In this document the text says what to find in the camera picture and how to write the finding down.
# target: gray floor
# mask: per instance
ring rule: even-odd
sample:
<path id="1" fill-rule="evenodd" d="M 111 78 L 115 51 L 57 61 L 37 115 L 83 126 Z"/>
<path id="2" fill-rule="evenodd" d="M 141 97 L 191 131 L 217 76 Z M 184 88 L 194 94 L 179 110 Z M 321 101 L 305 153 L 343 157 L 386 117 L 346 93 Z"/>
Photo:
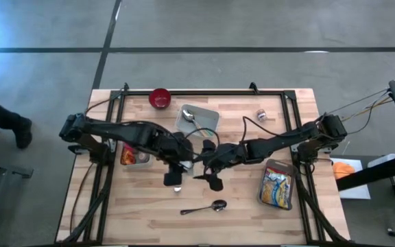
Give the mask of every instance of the gray floor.
<path id="1" fill-rule="evenodd" d="M 102 47 L 114 2 L 0 1 L 0 47 Z M 395 47 L 395 0 L 125 0 L 111 46 Z M 0 104 L 34 121 L 34 142 L 25 151 L 15 148 L 12 133 L 1 132 L 0 161 L 35 169 L 30 180 L 11 180 L 8 203 L 0 207 L 0 246 L 53 241 L 74 159 L 58 132 L 68 114 L 84 110 L 99 58 L 0 54 Z M 384 89 L 393 79 L 395 53 L 109 54 L 100 88 L 124 82 L 134 89 L 245 88 L 250 82 L 313 88 L 324 112 Z M 366 117 L 346 122 L 347 129 L 362 127 Z M 335 153 L 395 153 L 394 105 L 375 109 L 368 127 Z M 385 237 L 380 223 L 354 216 L 363 204 L 344 203 L 344 209 L 354 240 L 379 244 L 375 240 Z"/>

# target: person's leg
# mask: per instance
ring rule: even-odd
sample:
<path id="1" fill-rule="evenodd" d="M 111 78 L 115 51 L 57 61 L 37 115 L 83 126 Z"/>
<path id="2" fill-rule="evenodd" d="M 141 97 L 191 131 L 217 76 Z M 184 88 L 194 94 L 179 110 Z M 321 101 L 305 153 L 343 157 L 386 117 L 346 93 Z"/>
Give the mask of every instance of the person's leg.
<path id="1" fill-rule="evenodd" d="M 16 146 L 26 148 L 32 142 L 32 122 L 0 106 L 0 128 L 13 130 Z"/>

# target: silver spoon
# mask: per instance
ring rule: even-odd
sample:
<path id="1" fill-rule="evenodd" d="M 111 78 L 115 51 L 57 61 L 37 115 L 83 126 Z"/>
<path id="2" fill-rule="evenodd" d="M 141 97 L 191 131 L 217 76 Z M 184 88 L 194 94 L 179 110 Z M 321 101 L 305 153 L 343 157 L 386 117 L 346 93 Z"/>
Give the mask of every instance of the silver spoon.
<path id="1" fill-rule="evenodd" d="M 200 124 L 197 123 L 195 120 L 195 115 L 187 109 L 182 110 L 182 116 L 185 118 L 185 120 L 193 123 L 196 127 L 196 129 L 202 128 Z M 204 136 L 204 137 L 209 137 L 208 134 L 204 130 L 199 130 L 199 132 Z"/>
<path id="2" fill-rule="evenodd" d="M 191 213 L 191 212 L 194 212 L 197 210 L 201 210 L 201 209 L 213 209 L 214 211 L 218 212 L 218 211 L 224 210 L 226 208 L 226 205 L 227 205 L 227 203 L 225 200 L 216 200 L 209 207 L 204 207 L 204 208 L 200 208 L 200 209 L 185 209 L 185 210 L 181 210 L 180 213 L 181 213 L 181 215 L 184 215 L 184 214 L 188 214 L 188 213 Z"/>

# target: black shoe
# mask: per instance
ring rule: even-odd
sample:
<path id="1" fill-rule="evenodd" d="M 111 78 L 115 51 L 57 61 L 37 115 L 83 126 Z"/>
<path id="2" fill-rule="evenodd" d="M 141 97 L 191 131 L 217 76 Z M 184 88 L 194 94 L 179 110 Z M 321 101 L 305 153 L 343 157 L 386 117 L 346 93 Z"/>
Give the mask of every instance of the black shoe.
<path id="1" fill-rule="evenodd" d="M 16 139 L 16 146 L 19 149 L 24 149 L 30 145 L 33 139 L 32 135 L 32 120 L 21 117 L 20 126 L 13 130 Z"/>

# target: wooden table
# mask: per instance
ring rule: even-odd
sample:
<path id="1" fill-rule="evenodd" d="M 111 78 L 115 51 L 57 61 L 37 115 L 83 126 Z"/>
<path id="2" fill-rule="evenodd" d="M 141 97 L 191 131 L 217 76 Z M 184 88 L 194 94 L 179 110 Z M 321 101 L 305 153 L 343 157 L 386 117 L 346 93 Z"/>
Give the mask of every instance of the wooden table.
<path id="1" fill-rule="evenodd" d="M 318 117 L 318 109 L 312 89 L 294 89 L 302 122 Z M 109 90 L 94 90 L 90 105 L 108 99 Z M 262 108 L 268 120 L 261 125 L 272 132 L 285 132 L 285 120 L 281 100 L 275 96 L 173 96 L 166 110 L 155 110 L 147 96 L 127 96 L 123 121 L 147 120 L 177 131 L 175 120 L 183 104 L 192 104 L 220 113 L 217 132 L 221 142 L 238 143 L 243 132 L 242 116 L 255 118 L 255 112 Z M 105 119 L 107 104 L 92 109 L 89 117 Z M 295 125 L 293 112 L 290 111 L 292 125 Z M 256 126 L 248 124 L 247 139 L 270 138 Z M 201 143 L 192 141 L 195 150 L 200 151 Z M 263 165 L 238 165 L 221 172 L 224 190 L 211 191 L 208 183 L 183 176 L 182 191 L 175 193 L 171 187 L 163 185 L 163 174 L 167 166 L 154 161 L 148 168 L 129 169 L 117 160 L 112 180 L 112 189 L 105 225 L 104 244 L 305 244 L 302 220 L 296 189 L 292 198 L 293 209 L 285 211 L 269 208 L 257 202 Z M 273 159 L 290 162 L 289 148 L 279 150 Z M 67 199 L 56 240 L 69 234 L 71 209 L 83 176 L 90 163 L 88 155 L 78 156 L 75 160 Z M 195 164 L 195 174 L 201 174 L 203 165 Z M 93 176 L 92 168 L 81 193 L 75 211 L 74 225 L 79 222 L 88 208 Z M 315 164 L 313 173 L 320 208 L 331 224 L 341 235 L 349 238 L 341 200 L 328 161 Z M 205 207 L 216 199 L 228 202 L 226 210 L 214 212 L 204 210 L 180 215 L 181 209 Z M 98 216 L 94 218 L 91 238 L 97 232 Z M 313 215 L 309 209 L 309 220 L 313 235 L 316 236 Z"/>

